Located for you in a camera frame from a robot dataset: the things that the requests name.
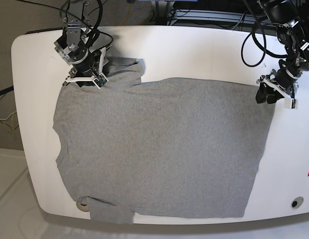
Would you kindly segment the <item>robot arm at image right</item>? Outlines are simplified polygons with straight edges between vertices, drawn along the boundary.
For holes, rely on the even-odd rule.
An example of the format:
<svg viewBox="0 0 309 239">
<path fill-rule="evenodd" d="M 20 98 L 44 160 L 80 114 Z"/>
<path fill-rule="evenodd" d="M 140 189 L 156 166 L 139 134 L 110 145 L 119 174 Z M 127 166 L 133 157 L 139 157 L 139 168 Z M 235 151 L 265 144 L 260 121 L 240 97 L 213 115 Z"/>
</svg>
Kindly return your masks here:
<svg viewBox="0 0 309 239">
<path fill-rule="evenodd" d="M 279 60 L 279 70 L 260 77 L 256 102 L 274 104 L 286 94 L 295 104 L 297 80 L 309 71 L 309 43 L 297 7 L 291 0 L 260 0 L 259 5 L 276 27 L 277 38 L 287 55 Z"/>
</svg>

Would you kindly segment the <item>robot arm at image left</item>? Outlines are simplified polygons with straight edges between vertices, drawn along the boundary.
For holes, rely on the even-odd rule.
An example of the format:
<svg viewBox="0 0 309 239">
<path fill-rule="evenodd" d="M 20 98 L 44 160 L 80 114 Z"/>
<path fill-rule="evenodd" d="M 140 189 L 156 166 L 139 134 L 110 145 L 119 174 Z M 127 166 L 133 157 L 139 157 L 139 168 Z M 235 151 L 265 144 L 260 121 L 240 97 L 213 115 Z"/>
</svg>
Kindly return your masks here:
<svg viewBox="0 0 309 239">
<path fill-rule="evenodd" d="M 60 10 L 60 17 L 65 23 L 62 36 L 55 42 L 55 50 L 61 58 L 71 66 L 70 79 L 76 77 L 92 77 L 95 59 L 89 50 L 89 43 L 93 36 L 90 30 L 82 29 L 88 24 L 86 8 L 90 6 L 88 0 L 68 0 Z"/>
</svg>

